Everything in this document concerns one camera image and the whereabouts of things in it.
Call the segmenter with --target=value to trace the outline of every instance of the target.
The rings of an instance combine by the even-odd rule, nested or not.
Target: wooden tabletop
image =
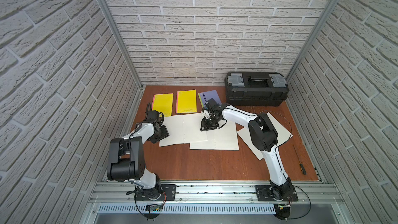
[[[176,114],[177,91],[196,89],[196,93],[217,90],[221,102],[225,102],[225,87],[213,86],[146,86],[134,126],[145,118],[147,103],[151,102],[153,95],[162,93],[173,93],[172,115]],[[285,171],[292,181],[317,181],[318,177],[312,166],[307,151],[302,144],[293,118],[283,102],[279,107],[240,107],[238,109],[259,113],[264,110],[277,112],[285,116],[292,125],[293,137],[284,145],[279,147],[279,154],[285,167]],[[197,97],[197,112],[201,112],[202,105]],[[271,113],[287,130],[290,131],[289,123],[281,116]],[[243,127],[236,124],[236,130]],[[159,147],[159,144],[145,142],[144,156],[147,169],[154,172],[164,180],[248,180],[269,181],[269,172],[264,159],[258,160],[250,148],[238,135],[239,150],[190,150],[189,144],[176,144]],[[307,174],[303,175],[300,170],[299,159],[294,150],[295,145],[300,160]]]

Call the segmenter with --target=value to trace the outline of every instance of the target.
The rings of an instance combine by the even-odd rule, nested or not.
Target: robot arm
[[[277,147],[278,132],[265,113],[253,114],[237,109],[229,104],[217,104],[213,99],[205,103],[202,110],[201,130],[221,128],[219,121],[233,121],[249,129],[253,145],[262,152],[269,170],[272,190],[270,195],[276,200],[282,200],[293,186],[288,177]]]
[[[253,145],[262,152],[270,175],[271,187],[266,194],[275,200],[283,200],[294,191],[294,187],[279,156],[278,133],[266,114],[252,114],[239,110],[229,104],[217,104],[214,99],[205,103],[202,110],[204,118],[201,131],[220,127],[221,120],[233,121],[249,129]],[[159,177],[145,168],[143,143],[147,140],[156,143],[168,137],[157,111],[147,110],[147,117],[128,135],[115,138],[109,146],[107,177],[110,180],[129,181],[150,195],[160,195]]]
[[[162,126],[163,113],[152,111],[149,106],[145,119],[131,133],[111,140],[107,167],[108,179],[129,181],[143,190],[160,187],[159,177],[145,168],[143,144],[147,140],[156,143],[169,136],[167,128]]]

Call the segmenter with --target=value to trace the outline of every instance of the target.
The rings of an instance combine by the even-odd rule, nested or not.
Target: brick wall
[[[136,91],[96,0],[0,0],[0,223],[79,221]]]
[[[290,82],[307,148],[356,222],[398,221],[398,0],[340,0]]]
[[[144,84],[286,74],[328,0],[107,0]]]

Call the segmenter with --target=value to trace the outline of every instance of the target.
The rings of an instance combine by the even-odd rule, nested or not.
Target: yellow notebook
[[[165,117],[172,115],[173,94],[155,94],[152,101],[152,110],[162,112]]]
[[[176,113],[196,112],[196,90],[178,91]]]

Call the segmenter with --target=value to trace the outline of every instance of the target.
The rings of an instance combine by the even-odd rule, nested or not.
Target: screwdriver
[[[293,148],[295,149],[296,155],[297,155],[297,157],[298,157],[298,162],[300,163],[301,172],[302,172],[304,175],[306,175],[307,172],[305,171],[304,165],[303,165],[302,162],[300,161],[300,156],[299,156],[299,154],[297,153],[297,150],[296,150],[296,147],[295,147],[294,144],[293,144]]]

